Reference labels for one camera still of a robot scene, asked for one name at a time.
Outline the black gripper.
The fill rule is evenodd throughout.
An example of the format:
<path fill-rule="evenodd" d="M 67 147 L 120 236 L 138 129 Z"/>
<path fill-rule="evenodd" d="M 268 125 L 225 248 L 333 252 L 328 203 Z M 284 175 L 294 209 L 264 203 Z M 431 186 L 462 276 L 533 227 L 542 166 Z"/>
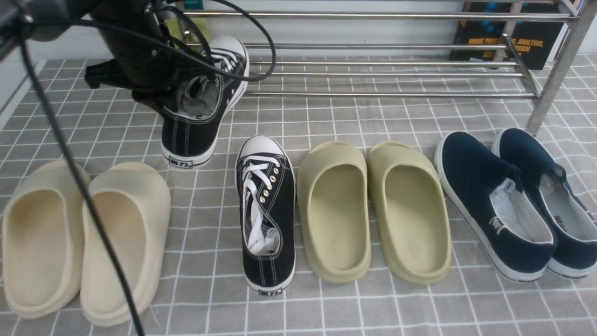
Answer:
<path fill-rule="evenodd" d="M 145 12 L 147 5 L 146 0 L 103 0 L 92 10 L 91 18 L 170 44 L 166 26 Z M 176 92 L 184 82 L 210 75 L 209 68 L 201 64 L 122 33 L 101 30 L 100 34 L 113 59 L 86 68 L 84 79 L 92 89 L 101 85 L 128 89 L 134 101 L 164 114 L 165 108 L 177 111 Z"/>

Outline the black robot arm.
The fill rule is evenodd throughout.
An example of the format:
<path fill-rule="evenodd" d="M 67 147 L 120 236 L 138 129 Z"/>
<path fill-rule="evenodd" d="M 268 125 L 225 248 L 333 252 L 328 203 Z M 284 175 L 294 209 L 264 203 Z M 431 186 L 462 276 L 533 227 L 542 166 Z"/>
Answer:
<path fill-rule="evenodd" d="M 72 26 L 97 28 L 112 59 L 90 66 L 85 81 L 128 89 L 161 111 L 211 114 L 213 87 L 202 101 L 200 83 L 213 77 L 212 49 L 200 26 L 174 0 L 3 0 L 1 57 L 28 40 L 53 41 Z"/>

